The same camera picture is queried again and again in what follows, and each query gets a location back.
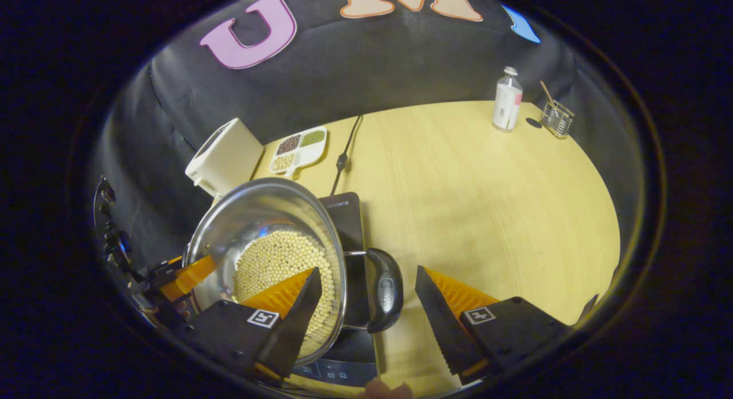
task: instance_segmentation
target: white divided tray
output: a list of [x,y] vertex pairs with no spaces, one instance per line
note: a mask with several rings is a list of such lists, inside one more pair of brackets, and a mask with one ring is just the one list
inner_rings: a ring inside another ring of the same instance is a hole
[[[306,138],[306,135],[309,135],[310,133],[314,133],[315,131],[322,131],[323,132],[323,139],[319,141],[318,143],[309,144],[307,146],[303,146],[303,141]],[[288,140],[289,138],[293,136],[300,135],[301,138],[298,140],[298,146],[295,149],[291,149],[291,151],[285,152],[283,154],[277,154],[278,150],[280,149],[280,145],[282,143],[285,143],[285,140]],[[318,127],[311,128],[309,130],[301,131],[300,133],[295,133],[294,135],[290,135],[285,138],[285,140],[280,141],[280,144],[278,144],[277,149],[275,149],[275,154],[273,154],[272,160],[270,160],[270,172],[273,173],[285,173],[285,177],[292,177],[293,173],[295,173],[295,170],[298,169],[298,167],[305,167],[309,164],[313,164],[314,162],[318,161],[320,159],[320,156],[323,156],[323,151],[325,149],[325,142],[328,139],[328,130],[325,129],[322,125]],[[286,167],[285,169],[275,170],[275,160],[278,157],[288,157],[290,155],[293,155],[293,162],[290,164],[289,167]]]

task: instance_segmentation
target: black pot handle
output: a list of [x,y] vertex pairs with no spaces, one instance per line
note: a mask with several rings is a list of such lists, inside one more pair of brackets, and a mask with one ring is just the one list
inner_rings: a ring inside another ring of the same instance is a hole
[[366,255],[375,268],[375,279],[372,298],[374,315],[366,331],[376,333],[389,329],[395,324],[403,310],[403,275],[395,259],[379,248],[367,248],[366,251],[347,251],[345,256]]

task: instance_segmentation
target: power cord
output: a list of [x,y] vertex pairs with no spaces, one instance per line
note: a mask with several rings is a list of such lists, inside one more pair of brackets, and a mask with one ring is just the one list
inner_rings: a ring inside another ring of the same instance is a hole
[[346,167],[346,160],[349,159],[348,156],[346,156],[346,151],[349,149],[349,144],[351,144],[351,138],[354,136],[354,130],[356,130],[356,125],[359,124],[359,121],[364,118],[363,114],[360,114],[359,117],[356,117],[356,121],[354,122],[354,126],[351,127],[351,135],[349,135],[349,141],[346,142],[346,148],[344,149],[344,153],[341,153],[338,156],[338,160],[336,161],[336,168],[338,169],[338,172],[336,173],[336,179],[333,181],[333,188],[330,190],[330,195],[333,196],[333,193],[336,192],[336,186],[338,185],[338,178],[341,177],[341,170]]

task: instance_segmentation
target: wire utensil holder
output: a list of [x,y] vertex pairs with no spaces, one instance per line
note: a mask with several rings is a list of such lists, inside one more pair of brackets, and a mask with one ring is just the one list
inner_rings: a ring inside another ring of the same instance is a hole
[[558,101],[552,100],[545,104],[545,109],[539,115],[539,120],[555,137],[564,139],[570,133],[573,117],[575,115],[567,107]]

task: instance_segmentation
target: purple letter u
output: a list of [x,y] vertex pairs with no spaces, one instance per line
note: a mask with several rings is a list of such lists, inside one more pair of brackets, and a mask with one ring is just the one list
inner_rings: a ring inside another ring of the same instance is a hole
[[200,42],[201,45],[208,45],[214,57],[228,68],[249,68],[278,54],[290,44],[298,29],[285,0],[258,0],[245,11],[259,11],[259,15],[270,26],[270,34],[263,41],[249,47],[241,44],[231,31],[235,22],[232,18],[219,24]]

